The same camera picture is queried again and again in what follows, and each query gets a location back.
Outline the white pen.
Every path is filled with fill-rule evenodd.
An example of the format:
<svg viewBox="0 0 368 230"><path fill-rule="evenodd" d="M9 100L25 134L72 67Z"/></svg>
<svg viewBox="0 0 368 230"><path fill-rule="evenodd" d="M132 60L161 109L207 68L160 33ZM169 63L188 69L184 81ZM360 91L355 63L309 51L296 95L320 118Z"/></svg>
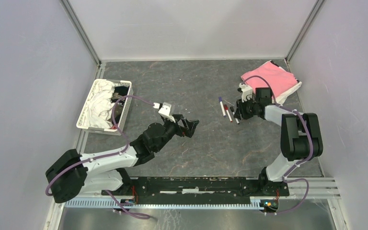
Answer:
<svg viewBox="0 0 368 230"><path fill-rule="evenodd" d="M233 118L234 118L234 120L235 120L235 122L236 122L236 124L240 124L240 122L239 122L239 120L235 117L235 110L234 110L234 107L233 106L230 106L230 110L231 110L231 112L232 112L232 115L233 115Z"/></svg>
<svg viewBox="0 0 368 230"><path fill-rule="evenodd" d="M226 112L226 114L227 114L227 117L229 118L230 122L233 122L233 120L232 120L232 118L231 118L231 115L230 115L230 112L229 112L229 109L228 109L227 105L226 105L226 104L224 104L223 106L224 106L224 110L225 110L225 112Z"/></svg>

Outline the white purple marker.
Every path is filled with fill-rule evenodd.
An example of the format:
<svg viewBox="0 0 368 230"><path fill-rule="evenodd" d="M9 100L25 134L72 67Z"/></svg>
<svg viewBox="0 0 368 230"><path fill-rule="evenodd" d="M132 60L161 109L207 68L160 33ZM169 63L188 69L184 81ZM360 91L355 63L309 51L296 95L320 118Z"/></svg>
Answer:
<svg viewBox="0 0 368 230"><path fill-rule="evenodd" d="M220 105L220 108L221 108L221 111L222 111L223 117L227 117L227 115L226 115L226 110L225 110L225 108L224 108L224 104L223 104L222 98L221 98L221 97L219 97L219 98L218 98L218 100L219 100L219 105Z"/></svg>

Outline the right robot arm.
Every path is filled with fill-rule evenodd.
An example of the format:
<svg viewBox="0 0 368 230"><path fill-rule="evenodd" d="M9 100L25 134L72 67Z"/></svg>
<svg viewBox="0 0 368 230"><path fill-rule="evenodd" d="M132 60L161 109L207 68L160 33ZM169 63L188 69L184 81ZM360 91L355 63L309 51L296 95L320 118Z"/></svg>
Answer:
<svg viewBox="0 0 368 230"><path fill-rule="evenodd" d="M302 164L323 153L318 116L286 109L273 99L269 87L257 88L241 83L241 99L236 102L234 117L247 120L254 116L280 126L280 154L258 177L258 191L271 195L287 183L288 176Z"/></svg>

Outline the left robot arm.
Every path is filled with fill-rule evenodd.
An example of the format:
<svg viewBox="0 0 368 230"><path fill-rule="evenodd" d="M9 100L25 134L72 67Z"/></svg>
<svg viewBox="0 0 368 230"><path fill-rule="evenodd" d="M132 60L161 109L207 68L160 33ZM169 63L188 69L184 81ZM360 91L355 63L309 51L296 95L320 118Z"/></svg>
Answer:
<svg viewBox="0 0 368 230"><path fill-rule="evenodd" d="M69 149L47 169L46 195L58 204L102 190L126 195L132 186L126 168L152 160L174 136L191 138L198 124L199 120L174 114L173 121L163 118L162 123L150 124L137 139L118 149L97 153Z"/></svg>

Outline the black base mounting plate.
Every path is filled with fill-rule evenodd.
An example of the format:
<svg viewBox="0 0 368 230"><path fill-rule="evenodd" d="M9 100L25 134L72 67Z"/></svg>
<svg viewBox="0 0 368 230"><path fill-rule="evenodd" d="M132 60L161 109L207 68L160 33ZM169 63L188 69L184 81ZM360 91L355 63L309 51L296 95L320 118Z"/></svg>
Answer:
<svg viewBox="0 0 368 230"><path fill-rule="evenodd" d="M246 205L251 197L290 194L285 182L248 177L137 177L111 193L138 205Z"/></svg>

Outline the black cloth in basket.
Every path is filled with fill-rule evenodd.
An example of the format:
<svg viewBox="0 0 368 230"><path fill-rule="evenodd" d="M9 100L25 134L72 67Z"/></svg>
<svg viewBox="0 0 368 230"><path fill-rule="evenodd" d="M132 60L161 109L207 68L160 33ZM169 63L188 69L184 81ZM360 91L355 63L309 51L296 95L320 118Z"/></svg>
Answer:
<svg viewBox="0 0 368 230"><path fill-rule="evenodd" d="M128 95L129 87L128 86L116 86L114 88L114 93L111 97L111 106L113 115L111 115L110 122L114 126L115 124L118 124L120 117L122 115L122 111L124 109L125 99L122 99L117 103L116 108L114 108L115 103L118 99L120 99L123 96Z"/></svg>

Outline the white cloth in basket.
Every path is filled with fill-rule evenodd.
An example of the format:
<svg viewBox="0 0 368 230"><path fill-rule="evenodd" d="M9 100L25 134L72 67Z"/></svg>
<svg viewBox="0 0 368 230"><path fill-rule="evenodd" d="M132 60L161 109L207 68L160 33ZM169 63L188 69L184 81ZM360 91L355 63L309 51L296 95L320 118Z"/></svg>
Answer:
<svg viewBox="0 0 368 230"><path fill-rule="evenodd" d="M117 84L108 80L94 81L82 110L81 127L110 129L111 97Z"/></svg>

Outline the white plastic basket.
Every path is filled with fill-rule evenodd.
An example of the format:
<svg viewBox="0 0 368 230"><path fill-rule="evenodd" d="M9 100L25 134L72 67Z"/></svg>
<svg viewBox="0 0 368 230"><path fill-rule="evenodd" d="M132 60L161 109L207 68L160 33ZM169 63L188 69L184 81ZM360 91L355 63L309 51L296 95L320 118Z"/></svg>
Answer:
<svg viewBox="0 0 368 230"><path fill-rule="evenodd" d="M99 134L120 136L123 130L131 98L116 101L125 95L132 95L132 82L126 80L94 80L76 127Z"/></svg>

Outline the aluminium frame rail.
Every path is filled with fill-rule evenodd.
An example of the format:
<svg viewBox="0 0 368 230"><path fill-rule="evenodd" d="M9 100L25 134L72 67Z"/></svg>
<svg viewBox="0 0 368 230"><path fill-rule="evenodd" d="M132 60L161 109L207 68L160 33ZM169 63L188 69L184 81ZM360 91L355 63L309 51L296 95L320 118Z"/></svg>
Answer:
<svg viewBox="0 0 368 230"><path fill-rule="evenodd" d="M279 201L340 199L333 178L308 177L300 181L261 187L253 177L133 177L130 188L108 195L105 191L79 195L63 207L149 209L250 209L275 208Z"/></svg>

